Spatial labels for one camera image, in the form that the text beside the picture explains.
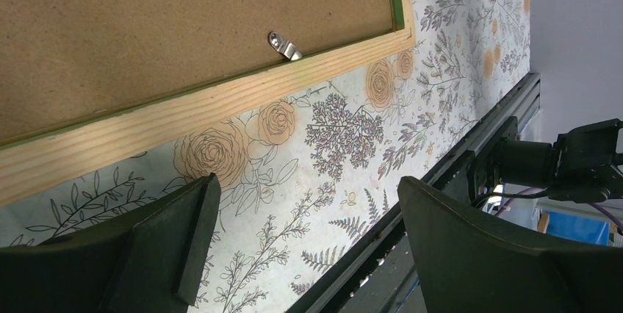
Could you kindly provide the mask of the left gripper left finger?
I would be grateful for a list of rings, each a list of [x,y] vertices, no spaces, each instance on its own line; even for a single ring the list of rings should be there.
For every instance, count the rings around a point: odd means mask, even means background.
[[[215,174],[98,225],[1,250],[3,312],[186,312],[218,217]]]

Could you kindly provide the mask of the wooden picture frame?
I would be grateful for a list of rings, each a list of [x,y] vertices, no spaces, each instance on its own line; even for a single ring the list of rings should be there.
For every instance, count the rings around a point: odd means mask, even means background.
[[[351,72],[415,44],[411,0],[399,0],[403,28],[300,60],[211,84],[1,148],[1,204],[7,205]]]

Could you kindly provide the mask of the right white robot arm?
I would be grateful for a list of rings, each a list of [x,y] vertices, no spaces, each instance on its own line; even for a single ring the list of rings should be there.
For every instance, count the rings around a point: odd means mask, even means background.
[[[517,124],[510,117],[468,167],[473,204],[484,199],[481,187],[497,183],[535,187],[539,198],[576,204],[622,198],[621,120],[574,128],[554,143],[518,140]]]

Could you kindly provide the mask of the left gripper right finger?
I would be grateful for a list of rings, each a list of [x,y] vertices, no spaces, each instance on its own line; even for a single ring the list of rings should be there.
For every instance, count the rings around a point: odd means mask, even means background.
[[[622,310],[621,248],[526,229],[411,178],[432,216],[409,237],[429,312]]]

